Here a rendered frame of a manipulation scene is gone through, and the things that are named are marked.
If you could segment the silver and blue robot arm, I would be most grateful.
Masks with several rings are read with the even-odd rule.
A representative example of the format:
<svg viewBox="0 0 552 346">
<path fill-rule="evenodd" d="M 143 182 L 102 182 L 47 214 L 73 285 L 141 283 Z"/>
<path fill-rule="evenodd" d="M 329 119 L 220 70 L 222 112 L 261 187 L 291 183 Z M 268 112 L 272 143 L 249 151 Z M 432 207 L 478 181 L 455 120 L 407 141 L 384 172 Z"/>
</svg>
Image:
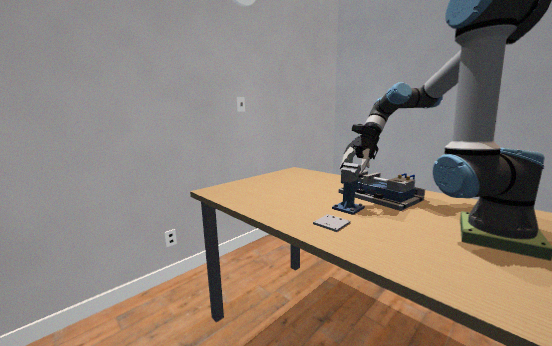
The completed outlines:
<svg viewBox="0 0 552 346">
<path fill-rule="evenodd" d="M 436 107 L 458 83 L 453 140 L 435 161 L 433 178 L 450 197 L 479 197 L 469 224 L 501 237 L 537 236 L 534 204 L 544 169 L 542 153 L 494 142 L 505 46 L 530 31 L 551 1 L 450 0 L 446 22 L 456 29 L 461 50 L 421 88 L 396 83 L 377 99 L 365 122 L 382 132 L 397 109 Z M 352 125 L 352 131 L 375 136 L 376 130 L 364 125 Z"/>
</svg>

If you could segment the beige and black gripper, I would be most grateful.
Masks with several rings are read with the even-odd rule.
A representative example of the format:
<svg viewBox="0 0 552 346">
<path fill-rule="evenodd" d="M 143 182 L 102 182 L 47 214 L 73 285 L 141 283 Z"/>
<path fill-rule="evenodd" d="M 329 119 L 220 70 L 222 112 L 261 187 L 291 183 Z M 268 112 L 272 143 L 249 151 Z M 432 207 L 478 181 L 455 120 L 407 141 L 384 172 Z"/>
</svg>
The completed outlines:
<svg viewBox="0 0 552 346">
<path fill-rule="evenodd" d="M 367 164 L 367 162 L 370 161 L 370 159 L 375 158 L 376 155 L 374 156 L 374 153 L 377 154 L 378 152 L 377 143 L 379 140 L 379 135 L 381 133 L 381 128 L 372 123 L 365 124 L 364 126 L 367 126 L 371 129 L 376 130 L 375 136 L 360 135 L 357 138 L 355 138 L 355 140 L 353 140 L 346 147 L 346 150 L 344 152 L 342 162 L 340 165 L 340 170 L 341 168 L 343 168 L 344 162 L 353 163 L 353 157 L 355 156 L 355 154 L 358 158 L 363 158 L 362 164 L 361 164 L 361 172 L 363 172 L 366 167 L 369 168 L 370 164 L 369 163 Z"/>
</svg>

